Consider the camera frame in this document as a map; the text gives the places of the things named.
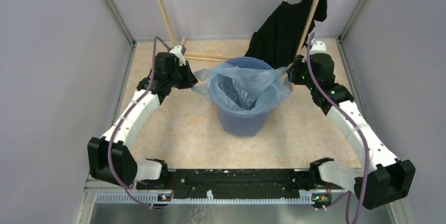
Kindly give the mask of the light blue plastic trash bag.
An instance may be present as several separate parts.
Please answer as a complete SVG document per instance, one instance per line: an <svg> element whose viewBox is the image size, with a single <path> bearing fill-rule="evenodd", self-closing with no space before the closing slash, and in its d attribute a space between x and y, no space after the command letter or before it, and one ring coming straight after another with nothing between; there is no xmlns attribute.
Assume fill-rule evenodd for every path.
<svg viewBox="0 0 446 224"><path fill-rule="evenodd" d="M252 69L220 63L194 72L201 84L191 90L228 114L257 116L269 112L289 97L289 82L282 80L287 70L287 67Z"/></svg>

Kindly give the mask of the blue plastic trash bin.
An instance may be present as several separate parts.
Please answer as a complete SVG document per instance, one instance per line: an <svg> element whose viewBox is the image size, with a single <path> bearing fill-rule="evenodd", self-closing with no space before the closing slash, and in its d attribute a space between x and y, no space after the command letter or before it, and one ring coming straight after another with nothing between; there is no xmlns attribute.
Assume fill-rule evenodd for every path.
<svg viewBox="0 0 446 224"><path fill-rule="evenodd" d="M241 68L273 69L263 61L248 57L235 58L230 62L224 63L229 63L233 66L238 66ZM266 123L270 112L269 111L252 117L238 117L228 114L218 107L217 109L218 118L223 130L240 137L251 137L259 132Z"/></svg>

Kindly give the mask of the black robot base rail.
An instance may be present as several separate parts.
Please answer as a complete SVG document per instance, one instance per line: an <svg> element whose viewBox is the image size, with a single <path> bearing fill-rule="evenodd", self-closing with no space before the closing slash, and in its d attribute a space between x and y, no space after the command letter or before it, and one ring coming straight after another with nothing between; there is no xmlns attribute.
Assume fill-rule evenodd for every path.
<svg viewBox="0 0 446 224"><path fill-rule="evenodd" d="M158 180L139 182L137 190L168 190L174 199L297 199L304 192L327 192L306 169L170 169Z"/></svg>

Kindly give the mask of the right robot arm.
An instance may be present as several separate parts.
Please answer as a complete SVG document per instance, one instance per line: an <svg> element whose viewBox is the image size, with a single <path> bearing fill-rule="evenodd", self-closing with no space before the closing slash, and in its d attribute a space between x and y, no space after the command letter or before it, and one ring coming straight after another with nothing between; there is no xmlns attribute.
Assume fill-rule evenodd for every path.
<svg viewBox="0 0 446 224"><path fill-rule="evenodd" d="M352 168L322 158L310 164L309 183L315 188L327 183L340 186L355 194L369 210L407 197L414 164L401 160L384 145L361 115L353 95L335 82L333 71L334 62L328 54L313 54L310 62L298 55L288 70L288 79L309 89L313 103L338 127L363 166Z"/></svg>

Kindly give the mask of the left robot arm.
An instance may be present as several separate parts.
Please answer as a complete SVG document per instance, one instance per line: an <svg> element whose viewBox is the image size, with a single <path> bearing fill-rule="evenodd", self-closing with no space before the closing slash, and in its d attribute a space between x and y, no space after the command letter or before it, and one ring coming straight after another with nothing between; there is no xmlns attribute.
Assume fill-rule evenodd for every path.
<svg viewBox="0 0 446 224"><path fill-rule="evenodd" d="M188 89L197 84L182 46L158 53L149 75L137 85L133 97L115 123L87 144L90 175L98 180L129 188L148 180L156 189L168 184L166 164L159 159L136 161L130 148L143 125L173 88Z"/></svg>

